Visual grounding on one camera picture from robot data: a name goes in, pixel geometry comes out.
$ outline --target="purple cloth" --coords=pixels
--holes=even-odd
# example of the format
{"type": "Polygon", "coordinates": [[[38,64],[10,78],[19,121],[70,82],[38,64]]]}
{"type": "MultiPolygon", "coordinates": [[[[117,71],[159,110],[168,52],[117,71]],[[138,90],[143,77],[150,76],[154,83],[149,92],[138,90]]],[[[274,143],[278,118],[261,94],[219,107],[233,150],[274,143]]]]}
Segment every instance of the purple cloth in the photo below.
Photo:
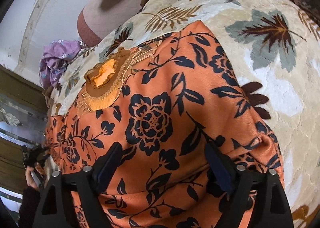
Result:
{"type": "Polygon", "coordinates": [[[81,41],[64,40],[53,41],[49,46],[44,46],[39,66],[40,84],[44,89],[57,85],[81,48],[81,41]]]}

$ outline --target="orange cloth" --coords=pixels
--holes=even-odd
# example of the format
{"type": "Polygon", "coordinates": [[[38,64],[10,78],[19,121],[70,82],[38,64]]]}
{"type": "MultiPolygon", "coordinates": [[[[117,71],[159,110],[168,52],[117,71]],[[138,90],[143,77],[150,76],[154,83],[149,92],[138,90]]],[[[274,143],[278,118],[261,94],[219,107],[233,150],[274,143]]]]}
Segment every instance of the orange cloth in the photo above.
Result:
{"type": "MultiPolygon", "coordinates": [[[[164,39],[133,66],[112,106],[50,118],[47,144],[63,173],[93,165],[117,141],[121,165],[99,200],[113,227],[214,227],[228,202],[204,156],[214,141],[252,171],[274,168],[283,183],[277,139],[249,104],[218,40],[201,22],[164,39]]],[[[73,194],[81,227],[79,198],[73,194]]],[[[240,227],[247,227],[251,193],[240,227]]]]}

